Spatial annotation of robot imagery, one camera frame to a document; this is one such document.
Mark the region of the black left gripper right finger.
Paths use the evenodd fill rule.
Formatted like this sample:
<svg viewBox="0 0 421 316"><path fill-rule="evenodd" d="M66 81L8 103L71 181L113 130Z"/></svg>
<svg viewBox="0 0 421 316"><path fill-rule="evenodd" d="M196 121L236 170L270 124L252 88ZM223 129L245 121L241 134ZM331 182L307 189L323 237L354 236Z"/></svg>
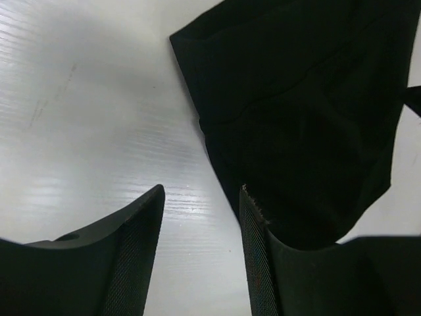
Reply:
<svg viewBox="0 0 421 316"><path fill-rule="evenodd" d="M271 233L245 188L239 214L253 315L420 314L418 237L362 237L301 251Z"/></svg>

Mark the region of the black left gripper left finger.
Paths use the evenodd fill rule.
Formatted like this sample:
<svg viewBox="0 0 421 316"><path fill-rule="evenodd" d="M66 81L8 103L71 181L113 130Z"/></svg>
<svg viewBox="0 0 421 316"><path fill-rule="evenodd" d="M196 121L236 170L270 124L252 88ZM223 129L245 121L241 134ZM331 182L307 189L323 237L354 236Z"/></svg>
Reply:
<svg viewBox="0 0 421 316"><path fill-rule="evenodd" d="M142 315L163 210L156 185L56 240L2 240L1 314Z"/></svg>

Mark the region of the black skirt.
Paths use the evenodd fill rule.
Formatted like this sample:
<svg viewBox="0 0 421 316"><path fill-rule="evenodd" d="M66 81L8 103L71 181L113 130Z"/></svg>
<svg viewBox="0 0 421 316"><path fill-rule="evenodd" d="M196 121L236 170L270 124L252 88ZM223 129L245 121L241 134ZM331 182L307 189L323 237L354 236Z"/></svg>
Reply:
<svg viewBox="0 0 421 316"><path fill-rule="evenodd" d="M384 194L419 1L223 1L170 37L234 210L334 244Z"/></svg>

